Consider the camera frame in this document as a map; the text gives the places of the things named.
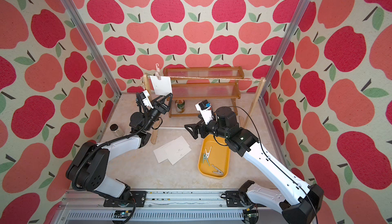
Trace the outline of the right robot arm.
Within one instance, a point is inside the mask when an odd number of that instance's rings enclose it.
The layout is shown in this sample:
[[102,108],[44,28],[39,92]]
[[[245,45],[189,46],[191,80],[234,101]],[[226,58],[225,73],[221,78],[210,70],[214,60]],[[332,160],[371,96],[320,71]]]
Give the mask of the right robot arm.
[[200,121],[184,126],[194,139],[208,135],[224,139],[225,147],[252,163],[277,187],[277,190],[271,190],[248,180],[238,190],[238,200],[244,207],[263,205],[282,214],[289,224],[318,221],[324,197],[320,186],[309,185],[281,164],[267,151],[258,134],[239,125],[230,107],[213,110],[207,100],[195,107],[200,113]]

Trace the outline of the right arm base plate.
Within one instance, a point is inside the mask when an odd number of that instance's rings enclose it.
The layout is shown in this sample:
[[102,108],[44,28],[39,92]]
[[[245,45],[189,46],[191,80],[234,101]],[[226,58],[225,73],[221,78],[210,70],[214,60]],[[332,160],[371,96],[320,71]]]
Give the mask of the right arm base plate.
[[238,190],[225,191],[225,193],[221,195],[221,198],[226,201],[227,207],[248,207],[247,196]]

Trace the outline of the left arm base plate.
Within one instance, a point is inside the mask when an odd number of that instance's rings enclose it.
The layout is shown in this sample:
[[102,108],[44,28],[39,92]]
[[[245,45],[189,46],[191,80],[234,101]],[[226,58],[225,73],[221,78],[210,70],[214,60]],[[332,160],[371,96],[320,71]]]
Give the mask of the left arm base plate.
[[103,206],[112,208],[132,208],[132,207],[144,207],[146,201],[146,191],[129,191],[120,196],[118,199],[108,198],[105,199]]

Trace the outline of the teal clothespin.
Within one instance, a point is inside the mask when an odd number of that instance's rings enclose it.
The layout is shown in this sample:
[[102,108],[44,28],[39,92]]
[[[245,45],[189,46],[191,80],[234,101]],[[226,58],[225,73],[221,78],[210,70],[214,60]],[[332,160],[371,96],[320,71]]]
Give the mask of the teal clothespin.
[[210,163],[209,163],[209,161],[208,161],[207,155],[206,155],[206,154],[203,154],[202,163],[205,163],[205,162],[210,166]]

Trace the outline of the grey clothespin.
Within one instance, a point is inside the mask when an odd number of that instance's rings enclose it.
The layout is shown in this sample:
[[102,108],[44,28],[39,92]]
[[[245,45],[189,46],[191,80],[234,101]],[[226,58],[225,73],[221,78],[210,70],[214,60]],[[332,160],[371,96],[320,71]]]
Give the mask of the grey clothespin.
[[211,164],[211,166],[213,167],[213,171],[212,171],[213,174],[216,174],[219,176],[224,175],[224,173],[219,168],[217,168],[214,164]]

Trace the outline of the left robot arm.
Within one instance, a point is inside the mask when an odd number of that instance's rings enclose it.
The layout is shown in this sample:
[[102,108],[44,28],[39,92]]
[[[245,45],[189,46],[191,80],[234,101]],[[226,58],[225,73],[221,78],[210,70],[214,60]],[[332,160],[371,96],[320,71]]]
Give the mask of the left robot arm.
[[152,136],[149,131],[162,114],[169,112],[172,99],[172,93],[160,95],[152,101],[146,90],[137,93],[139,111],[130,117],[130,134],[101,144],[84,143],[66,171],[72,189],[93,192],[125,205],[132,203],[130,187],[106,175],[108,163],[126,152],[144,147]]

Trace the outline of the white clothespin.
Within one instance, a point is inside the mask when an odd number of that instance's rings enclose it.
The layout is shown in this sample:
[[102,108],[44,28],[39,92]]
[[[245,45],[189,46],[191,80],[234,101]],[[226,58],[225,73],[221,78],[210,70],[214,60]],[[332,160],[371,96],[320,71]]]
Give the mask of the white clothespin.
[[206,158],[207,158],[207,159],[208,159],[209,156],[210,156],[211,148],[212,148],[212,147],[210,147],[209,150],[205,149],[205,155],[206,155]]

